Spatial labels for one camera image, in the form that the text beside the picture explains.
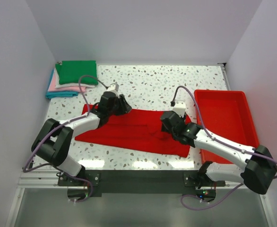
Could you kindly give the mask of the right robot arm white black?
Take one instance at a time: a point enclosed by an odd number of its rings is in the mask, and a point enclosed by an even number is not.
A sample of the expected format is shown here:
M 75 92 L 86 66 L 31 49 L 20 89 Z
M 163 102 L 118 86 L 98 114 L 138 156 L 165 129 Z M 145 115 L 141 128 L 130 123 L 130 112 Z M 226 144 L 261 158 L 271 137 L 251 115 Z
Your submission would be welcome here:
M 204 163 L 198 173 L 201 185 L 229 181 L 244 184 L 257 194 L 267 193 L 277 173 L 277 163 L 267 147 L 259 145 L 254 148 L 233 142 L 201 125 L 186 123 L 174 111 L 164 112 L 160 120 L 175 141 L 209 151 L 229 161 L 229 164 Z

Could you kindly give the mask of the red t shirt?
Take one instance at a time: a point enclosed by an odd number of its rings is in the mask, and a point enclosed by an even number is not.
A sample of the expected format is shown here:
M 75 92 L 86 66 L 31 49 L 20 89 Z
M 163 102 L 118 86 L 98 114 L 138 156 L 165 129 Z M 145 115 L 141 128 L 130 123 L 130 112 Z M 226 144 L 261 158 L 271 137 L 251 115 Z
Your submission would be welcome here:
M 126 148 L 162 155 L 187 157 L 190 146 L 175 141 L 171 134 L 161 131 L 163 111 L 133 109 L 120 116 L 111 116 L 99 129 L 84 132 L 76 141 Z

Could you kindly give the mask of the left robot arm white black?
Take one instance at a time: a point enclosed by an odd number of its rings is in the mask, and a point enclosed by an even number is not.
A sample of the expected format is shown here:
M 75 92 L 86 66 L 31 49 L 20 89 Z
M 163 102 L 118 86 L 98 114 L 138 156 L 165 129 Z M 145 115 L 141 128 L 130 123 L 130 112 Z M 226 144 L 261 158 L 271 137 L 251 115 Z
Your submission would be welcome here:
M 78 117 L 61 122 L 53 118 L 46 120 L 32 144 L 32 154 L 64 172 L 74 185 L 81 185 L 86 169 L 69 155 L 71 140 L 103 127 L 111 116 L 128 114 L 131 110 L 123 94 L 105 91 L 98 103 L 87 105 L 87 112 Z

